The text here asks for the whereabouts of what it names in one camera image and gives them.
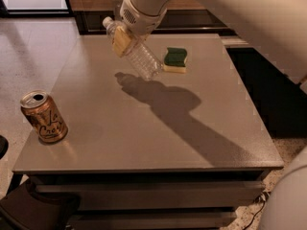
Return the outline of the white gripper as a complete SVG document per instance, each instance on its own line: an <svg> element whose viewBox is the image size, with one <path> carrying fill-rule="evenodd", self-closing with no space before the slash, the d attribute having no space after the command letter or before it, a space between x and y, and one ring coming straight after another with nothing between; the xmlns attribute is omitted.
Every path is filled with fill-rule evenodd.
<svg viewBox="0 0 307 230"><path fill-rule="evenodd" d="M120 16L135 35L147 36L161 23L166 11L163 0L123 0ZM112 49L119 58L131 42L130 33L118 26L112 39Z"/></svg>

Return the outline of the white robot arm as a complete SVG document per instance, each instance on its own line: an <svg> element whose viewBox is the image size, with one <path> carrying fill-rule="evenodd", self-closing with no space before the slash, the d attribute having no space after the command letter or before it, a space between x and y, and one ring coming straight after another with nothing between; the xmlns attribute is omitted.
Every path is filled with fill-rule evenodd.
<svg viewBox="0 0 307 230"><path fill-rule="evenodd" d="M149 35L170 0L123 0L122 20L137 35ZM235 66L269 115L276 137L307 139L307 0L197 0L245 40L233 50Z"/></svg>

